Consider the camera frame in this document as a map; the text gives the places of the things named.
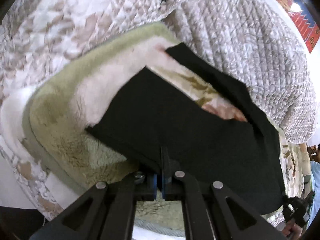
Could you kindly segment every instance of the light blue shirt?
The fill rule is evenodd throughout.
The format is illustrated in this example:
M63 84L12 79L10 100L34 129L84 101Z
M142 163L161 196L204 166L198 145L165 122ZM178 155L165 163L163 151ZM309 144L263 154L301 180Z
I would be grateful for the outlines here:
M310 211L310 220L308 222L308 227L314 220L320 208L320 163L311 161L311 179L312 179L312 189L316 193L313 201L313 205Z

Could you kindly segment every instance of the metal rivet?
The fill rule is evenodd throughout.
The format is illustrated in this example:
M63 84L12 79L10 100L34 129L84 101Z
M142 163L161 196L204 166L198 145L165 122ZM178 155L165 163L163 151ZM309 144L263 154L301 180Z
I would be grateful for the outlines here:
M99 181L99 182L96 184L96 188L97 188L97 189L104 189L106 186L107 186L107 184L106 184L104 181Z
M142 171L137 171L137 172L134 174L134 177L135 177L136 179L141 179L141 178L144 177L144 174L143 174Z
M176 175L177 178L183 178L185 174L184 174L183 171L176 171L175 175Z
M288 208L291 210L291 212L294 212L294 208L291 204L288 205Z
M223 187L223 183L221 181L215 181L212 185L217 189L221 189Z

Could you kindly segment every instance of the white quilted fabric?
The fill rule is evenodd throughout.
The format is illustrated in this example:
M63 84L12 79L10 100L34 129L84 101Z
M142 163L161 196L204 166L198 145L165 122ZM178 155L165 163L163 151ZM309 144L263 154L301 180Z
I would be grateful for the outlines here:
M289 141L311 137L316 105L303 47L263 0L16 0L0 26L0 100L109 37L164 18L200 57L246 83Z
M201 58L244 82L293 143L315 131L316 104L303 46L263 0L185 0L166 24Z
M16 0L0 26L0 100L109 37L164 19L180 0Z

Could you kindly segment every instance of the person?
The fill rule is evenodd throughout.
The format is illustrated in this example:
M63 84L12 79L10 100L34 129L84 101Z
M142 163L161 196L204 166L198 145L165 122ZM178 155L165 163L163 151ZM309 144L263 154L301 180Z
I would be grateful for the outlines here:
M302 228L299 227L294 220L290 220L281 231L282 234L288 237L290 234L293 234L290 238L291 240L298 240L299 237L302 235Z
M314 145L311 147L308 147L308 153L311 161L320 163L320 144L318 145L318 148Z

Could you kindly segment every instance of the human hand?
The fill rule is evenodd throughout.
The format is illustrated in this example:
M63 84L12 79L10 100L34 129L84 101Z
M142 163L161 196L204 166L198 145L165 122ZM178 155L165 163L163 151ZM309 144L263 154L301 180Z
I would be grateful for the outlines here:
M282 234L284 236L289 236L291 233L293 233L293 236L291 237L291 240L297 240L302 234L302 228L299 227L294 220L290 220L282 230Z

